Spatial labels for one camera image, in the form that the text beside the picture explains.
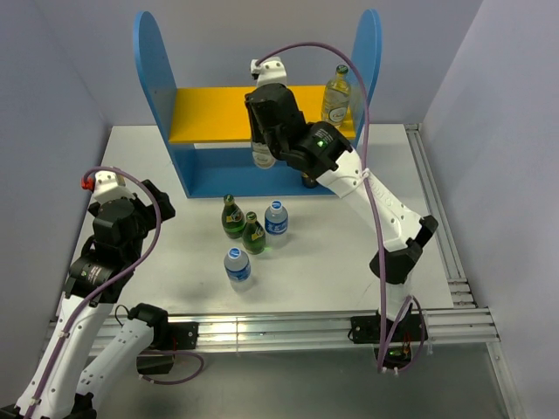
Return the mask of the green glass bottle front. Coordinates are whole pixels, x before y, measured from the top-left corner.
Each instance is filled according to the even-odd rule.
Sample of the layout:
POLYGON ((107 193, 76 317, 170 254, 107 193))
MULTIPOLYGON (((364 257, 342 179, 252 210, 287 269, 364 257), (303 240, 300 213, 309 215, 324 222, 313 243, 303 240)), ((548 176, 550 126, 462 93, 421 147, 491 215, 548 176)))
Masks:
POLYGON ((242 241, 245 250, 253 255, 262 253, 266 247, 266 232, 253 211, 246 214, 242 241))

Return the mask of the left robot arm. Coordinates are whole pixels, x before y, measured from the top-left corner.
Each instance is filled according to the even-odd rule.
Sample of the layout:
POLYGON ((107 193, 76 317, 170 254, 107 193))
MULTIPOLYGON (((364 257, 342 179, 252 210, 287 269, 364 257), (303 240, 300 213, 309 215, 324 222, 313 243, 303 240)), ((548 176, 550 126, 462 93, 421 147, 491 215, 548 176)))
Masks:
POLYGON ((114 381, 145 349, 171 345, 169 315, 145 303, 130 309, 116 337, 87 359, 99 330, 113 311, 144 238, 175 216, 169 196, 142 181, 149 206, 130 192, 121 176, 107 171, 82 183, 93 193, 93 234, 71 265, 59 319, 36 373, 3 418, 95 418, 114 381))

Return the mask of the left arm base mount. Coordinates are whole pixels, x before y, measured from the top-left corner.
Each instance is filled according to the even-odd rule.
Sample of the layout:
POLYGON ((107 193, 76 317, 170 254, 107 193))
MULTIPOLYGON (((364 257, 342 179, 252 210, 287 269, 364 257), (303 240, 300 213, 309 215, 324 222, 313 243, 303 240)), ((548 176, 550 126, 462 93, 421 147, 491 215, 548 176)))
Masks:
POLYGON ((197 346, 199 324, 191 321, 171 323, 165 332, 161 332, 154 341, 136 358, 136 370, 140 381, 159 386, 175 386, 197 378, 204 370, 205 360, 195 352, 197 346), (198 361, 197 368, 181 379, 162 380, 157 375, 168 374, 178 357, 186 357, 198 361))

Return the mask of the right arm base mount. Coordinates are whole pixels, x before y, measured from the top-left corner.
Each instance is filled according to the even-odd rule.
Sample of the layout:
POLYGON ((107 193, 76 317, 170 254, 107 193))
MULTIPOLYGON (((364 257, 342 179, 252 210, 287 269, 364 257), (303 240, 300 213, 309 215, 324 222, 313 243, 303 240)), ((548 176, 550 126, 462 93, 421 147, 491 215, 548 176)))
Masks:
MULTIPOLYGON (((381 323, 379 315, 354 316, 350 318, 348 338, 354 344, 376 345, 375 357, 380 358, 381 323)), ((392 335, 384 356, 383 367, 399 371, 413 360, 413 344, 425 344, 428 333, 422 316, 409 310, 392 335)))

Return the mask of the clear glass bottle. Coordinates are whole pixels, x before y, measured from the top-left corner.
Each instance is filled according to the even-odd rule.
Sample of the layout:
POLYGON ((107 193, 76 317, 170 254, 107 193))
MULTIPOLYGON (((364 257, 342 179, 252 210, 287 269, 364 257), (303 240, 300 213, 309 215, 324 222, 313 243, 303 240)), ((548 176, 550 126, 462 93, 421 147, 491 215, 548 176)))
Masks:
POLYGON ((346 65, 338 65, 334 77, 325 85, 321 118, 334 127, 342 125, 349 109, 351 86, 346 79, 348 74, 346 65))
POLYGON ((264 142, 252 140, 251 148, 253 162, 258 168, 269 169, 274 166, 276 159, 264 142))

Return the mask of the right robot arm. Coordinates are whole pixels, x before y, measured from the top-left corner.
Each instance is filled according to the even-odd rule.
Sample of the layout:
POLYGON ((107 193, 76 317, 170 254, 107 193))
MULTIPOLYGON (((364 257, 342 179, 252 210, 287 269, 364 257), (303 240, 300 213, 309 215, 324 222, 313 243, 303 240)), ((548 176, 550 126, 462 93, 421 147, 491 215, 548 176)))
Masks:
POLYGON ((364 166, 363 153, 331 124, 307 122, 291 90, 279 83, 246 94, 252 132, 272 156, 341 198, 376 233, 378 251, 369 263, 381 282, 379 333, 397 340, 409 326, 410 274, 438 228, 433 216, 406 207, 364 166))

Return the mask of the plastic water bottle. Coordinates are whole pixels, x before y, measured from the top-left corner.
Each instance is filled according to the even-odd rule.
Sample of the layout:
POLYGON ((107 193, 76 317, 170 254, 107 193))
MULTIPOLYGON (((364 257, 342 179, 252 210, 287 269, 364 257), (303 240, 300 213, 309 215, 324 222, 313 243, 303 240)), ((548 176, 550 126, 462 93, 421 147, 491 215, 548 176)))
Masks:
POLYGON ((224 256, 224 269, 231 287, 236 292, 250 288, 252 267, 248 255, 238 247, 231 247, 224 256))
POLYGON ((266 243, 273 249, 282 247, 287 241, 288 212, 279 200, 271 202, 265 212, 266 243))

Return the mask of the green glass bottle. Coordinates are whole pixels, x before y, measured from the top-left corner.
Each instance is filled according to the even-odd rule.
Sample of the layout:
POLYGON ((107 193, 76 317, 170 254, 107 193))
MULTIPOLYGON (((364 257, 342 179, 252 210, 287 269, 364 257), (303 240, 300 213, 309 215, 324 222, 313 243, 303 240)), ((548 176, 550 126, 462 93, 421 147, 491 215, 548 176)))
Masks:
POLYGON ((245 215, 235 202, 231 194, 223 198, 224 208, 221 215, 221 223, 227 237, 236 239, 243 235, 245 228, 245 215))
POLYGON ((262 253, 266 247, 266 232, 253 211, 246 214, 242 241, 245 250, 253 255, 262 253))

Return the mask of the plastic water bottle front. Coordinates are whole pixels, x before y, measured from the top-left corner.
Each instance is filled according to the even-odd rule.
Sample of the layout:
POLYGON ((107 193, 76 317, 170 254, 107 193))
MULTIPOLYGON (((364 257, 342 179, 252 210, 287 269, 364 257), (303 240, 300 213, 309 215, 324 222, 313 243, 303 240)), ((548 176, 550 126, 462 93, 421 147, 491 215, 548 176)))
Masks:
POLYGON ((224 269, 231 287, 236 292, 250 288, 252 267, 248 255, 238 247, 231 247, 224 256, 224 269))

